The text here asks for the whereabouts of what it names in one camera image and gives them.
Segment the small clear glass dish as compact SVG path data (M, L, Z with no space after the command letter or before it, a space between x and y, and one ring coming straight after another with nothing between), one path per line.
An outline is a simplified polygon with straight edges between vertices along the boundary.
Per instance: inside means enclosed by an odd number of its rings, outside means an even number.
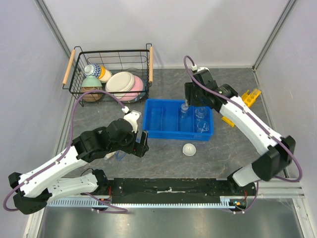
M184 124L188 117L189 107L186 103L183 103L180 107L180 124Z

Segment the clear glass funnel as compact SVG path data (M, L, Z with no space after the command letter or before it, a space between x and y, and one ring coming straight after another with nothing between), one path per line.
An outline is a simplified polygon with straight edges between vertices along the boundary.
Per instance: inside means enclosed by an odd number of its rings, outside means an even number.
M196 120L203 120L207 115L207 109L205 107L195 108L195 118Z

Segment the clear glass beaker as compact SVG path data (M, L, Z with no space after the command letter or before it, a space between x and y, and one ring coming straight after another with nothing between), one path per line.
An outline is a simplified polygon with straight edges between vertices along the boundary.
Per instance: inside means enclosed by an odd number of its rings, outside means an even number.
M200 120L197 123L197 133L208 133L210 125L207 121Z

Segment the small glass reagent bottle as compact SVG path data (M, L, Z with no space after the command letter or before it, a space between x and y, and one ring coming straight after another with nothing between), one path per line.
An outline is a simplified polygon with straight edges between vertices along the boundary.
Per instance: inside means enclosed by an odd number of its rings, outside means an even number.
M110 159L115 154L116 154L116 152L111 152L111 153L106 154L105 157L104 157L104 160Z

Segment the blue plastic divided bin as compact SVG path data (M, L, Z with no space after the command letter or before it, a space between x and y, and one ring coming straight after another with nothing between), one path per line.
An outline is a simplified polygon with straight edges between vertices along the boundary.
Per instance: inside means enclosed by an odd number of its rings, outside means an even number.
M210 125L208 133L197 133L195 108L189 107L188 117L184 124L180 124L180 107L182 100L148 99L145 105L143 130L148 132L149 138L209 141L214 134L213 113L209 107L203 119Z

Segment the yellow test tube rack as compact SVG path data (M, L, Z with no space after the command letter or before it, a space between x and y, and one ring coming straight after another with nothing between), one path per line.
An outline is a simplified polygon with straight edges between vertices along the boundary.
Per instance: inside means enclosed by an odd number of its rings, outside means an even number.
M261 90L255 88L252 92L249 92L249 90L247 90L242 96L242 100L245 103L245 105L250 108L256 101L256 99L260 96L261 94ZM235 124L229 120L227 117L223 116L221 118L224 122L226 122L229 126L234 127Z

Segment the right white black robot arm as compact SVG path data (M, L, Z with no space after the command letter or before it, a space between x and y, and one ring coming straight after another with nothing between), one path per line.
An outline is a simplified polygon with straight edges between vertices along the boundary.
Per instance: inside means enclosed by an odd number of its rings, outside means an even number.
M227 182L228 192L240 194L245 186L259 180L269 181L292 162L295 140L283 137L266 125L228 84L218 86L206 67L190 70L191 82L185 83L189 106L209 107L231 120L250 140L259 154L251 164L233 172Z

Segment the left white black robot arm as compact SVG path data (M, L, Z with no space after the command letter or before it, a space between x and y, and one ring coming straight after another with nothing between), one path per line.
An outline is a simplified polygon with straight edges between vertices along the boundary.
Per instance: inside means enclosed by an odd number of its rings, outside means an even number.
M63 178L67 173L107 154L123 151L143 157L148 151L148 132L140 133L125 119L112 121L109 126L81 133L59 155L26 174L9 175L13 191L14 211L25 215L35 213L56 199L79 193L103 195L108 192L108 179L103 170L96 169L79 178Z

